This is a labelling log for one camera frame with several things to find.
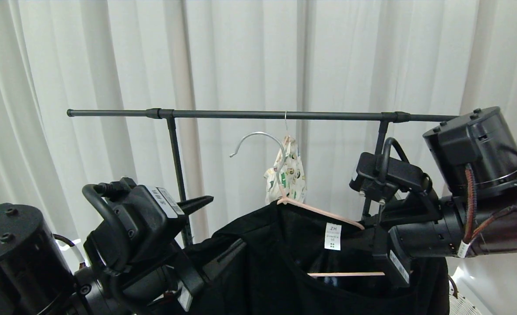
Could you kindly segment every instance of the robotic arm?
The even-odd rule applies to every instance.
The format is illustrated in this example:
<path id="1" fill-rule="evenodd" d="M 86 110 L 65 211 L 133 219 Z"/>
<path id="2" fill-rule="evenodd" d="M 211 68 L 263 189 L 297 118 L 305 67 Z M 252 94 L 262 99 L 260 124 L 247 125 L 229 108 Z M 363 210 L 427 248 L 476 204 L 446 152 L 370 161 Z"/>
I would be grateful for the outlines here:
<path id="1" fill-rule="evenodd" d="M 417 257 L 517 252 L 517 146 L 499 108 L 477 109 L 424 134 L 451 196 L 408 162 L 397 140 L 362 153 L 350 187 L 379 201 L 351 246 L 372 253 L 397 287 L 408 287 Z M 400 160 L 390 157 L 395 148 Z M 398 190 L 408 192 L 396 200 Z M 90 267 L 66 266 L 42 213 L 0 205 L 0 315 L 157 313 L 159 301 L 192 298 L 245 250 L 242 241 L 195 266 L 174 237 L 213 197 L 175 203 L 163 188 L 130 178 L 89 184 L 84 196 L 104 221 L 85 241 Z M 154 301 L 163 293 L 175 292 Z"/>

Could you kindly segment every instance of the white backdrop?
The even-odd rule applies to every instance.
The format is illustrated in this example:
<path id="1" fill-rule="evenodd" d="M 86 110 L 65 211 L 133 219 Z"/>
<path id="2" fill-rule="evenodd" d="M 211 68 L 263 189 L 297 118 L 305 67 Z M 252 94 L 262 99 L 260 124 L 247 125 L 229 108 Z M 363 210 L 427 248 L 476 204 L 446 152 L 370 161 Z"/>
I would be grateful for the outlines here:
<path id="1" fill-rule="evenodd" d="M 0 203 L 42 209 L 54 231 L 86 237 L 100 218 L 86 183 L 127 175 L 177 196 L 166 122 L 68 118 L 74 109 L 306 110 L 464 114 L 501 106 L 517 140 L 517 2 L 0 2 Z M 348 188 L 376 122 L 295 122 L 307 202 L 360 217 Z M 195 242 L 264 203 L 282 120 L 179 119 Z M 411 162 L 443 180 L 422 141 L 434 123 L 391 126 Z M 509 261 L 505 277 L 493 274 Z M 517 313 L 517 255 L 472 259 L 472 288 Z M 506 277 L 513 283 L 504 289 Z"/>

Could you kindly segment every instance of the white patterned garment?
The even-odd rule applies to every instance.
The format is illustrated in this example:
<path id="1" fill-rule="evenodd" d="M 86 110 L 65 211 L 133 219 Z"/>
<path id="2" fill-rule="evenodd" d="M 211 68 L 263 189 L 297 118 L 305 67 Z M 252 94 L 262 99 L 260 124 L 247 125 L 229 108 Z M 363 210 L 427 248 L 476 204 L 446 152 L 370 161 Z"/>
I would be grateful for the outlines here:
<path id="1" fill-rule="evenodd" d="M 280 172 L 280 182 L 289 198 L 303 202 L 307 192 L 307 183 L 305 181 L 305 173 L 303 172 L 303 164 L 301 162 L 301 156 L 299 155 L 297 141 L 290 136 L 286 136 L 283 144 L 288 157 Z M 282 158 L 282 150 L 278 150 L 274 167 L 269 168 L 266 173 L 264 173 L 264 178 L 266 178 L 267 205 L 282 197 L 280 188 L 276 183 L 276 167 Z"/>

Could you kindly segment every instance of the screw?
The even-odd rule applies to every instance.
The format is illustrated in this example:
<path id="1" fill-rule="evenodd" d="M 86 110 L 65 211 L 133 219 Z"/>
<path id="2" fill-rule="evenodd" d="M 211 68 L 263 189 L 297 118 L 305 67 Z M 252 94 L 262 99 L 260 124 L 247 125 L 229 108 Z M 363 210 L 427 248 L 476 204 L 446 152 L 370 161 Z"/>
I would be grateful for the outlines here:
<path id="1" fill-rule="evenodd" d="M 0 242 L 2 243 L 9 243 L 15 238 L 15 235 L 12 235 L 12 233 L 4 233 L 2 236 L 0 236 Z"/>
<path id="2" fill-rule="evenodd" d="M 82 286 L 80 289 L 80 294 L 82 295 L 87 295 L 89 292 L 91 292 L 91 286 L 88 284 Z"/>
<path id="3" fill-rule="evenodd" d="M 6 209 L 6 215 L 8 217 L 12 217 L 14 215 L 17 215 L 19 213 L 19 211 L 15 208 L 9 208 L 9 209 Z"/>

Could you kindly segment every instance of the hanger hook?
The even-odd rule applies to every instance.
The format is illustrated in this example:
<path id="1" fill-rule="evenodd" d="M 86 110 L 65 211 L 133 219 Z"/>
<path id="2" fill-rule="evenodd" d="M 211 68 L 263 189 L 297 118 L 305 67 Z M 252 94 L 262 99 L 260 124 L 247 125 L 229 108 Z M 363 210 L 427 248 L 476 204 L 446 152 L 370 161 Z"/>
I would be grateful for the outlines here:
<path id="1" fill-rule="evenodd" d="M 231 153 L 229 155 L 229 158 L 232 158 L 233 156 L 235 156 L 238 152 L 239 152 L 239 148 L 241 147 L 243 141 L 245 141 L 246 138 L 250 137 L 250 136 L 254 136 L 255 134 L 260 134 L 262 136 L 267 136 L 269 138 L 272 138 L 274 141 L 276 141 L 278 143 L 278 145 L 280 146 L 280 150 L 282 150 L 282 160 L 280 161 L 280 163 L 278 164 L 278 170 L 276 170 L 276 183 L 278 184 L 278 186 L 280 186 L 280 190 L 282 192 L 282 196 L 285 195 L 285 192 L 282 188 L 282 184 L 280 182 L 280 171 L 282 170 L 282 167 L 284 166 L 284 163 L 286 163 L 286 150 L 284 149 L 284 145 L 282 145 L 282 142 L 280 140 L 278 140 L 278 138 L 274 137 L 272 134 L 269 134 L 269 133 L 266 133 L 266 132 L 262 132 L 262 131 L 256 131 L 256 132 L 251 132 L 249 134 L 247 134 L 246 136 L 244 136 L 243 138 L 241 138 L 241 140 L 239 141 L 239 143 L 237 144 L 237 147 L 235 148 L 235 152 Z"/>
<path id="2" fill-rule="evenodd" d="M 289 128 L 288 128 L 288 111 L 287 110 L 286 110 L 286 113 L 284 114 L 284 122 L 286 123 L 286 131 L 290 132 Z"/>

